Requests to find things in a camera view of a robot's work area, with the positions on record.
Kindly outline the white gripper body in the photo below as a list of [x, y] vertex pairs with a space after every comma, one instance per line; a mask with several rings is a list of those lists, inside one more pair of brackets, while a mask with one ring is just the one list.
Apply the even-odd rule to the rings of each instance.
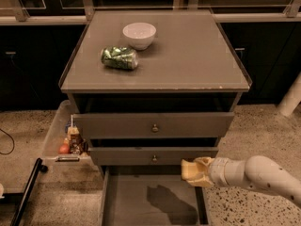
[[226, 166], [230, 160], [226, 157], [216, 157], [208, 168], [208, 175], [216, 186], [229, 186], [226, 179]]

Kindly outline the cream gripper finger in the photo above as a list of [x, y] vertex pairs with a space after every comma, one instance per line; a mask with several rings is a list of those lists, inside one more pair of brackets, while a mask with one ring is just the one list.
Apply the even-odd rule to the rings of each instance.
[[198, 172], [207, 173], [210, 165], [214, 162], [214, 159], [211, 157], [198, 157], [194, 160]]
[[214, 185], [213, 181], [206, 175], [201, 175], [193, 179], [188, 179], [187, 182], [195, 187], [211, 187]]

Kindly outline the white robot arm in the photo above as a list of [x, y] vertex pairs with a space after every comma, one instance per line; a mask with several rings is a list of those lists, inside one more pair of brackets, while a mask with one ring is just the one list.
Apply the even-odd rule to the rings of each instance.
[[281, 196], [301, 208], [301, 181], [272, 159], [255, 155], [247, 160], [198, 157], [182, 160], [182, 178], [197, 187], [240, 187], [267, 195]]

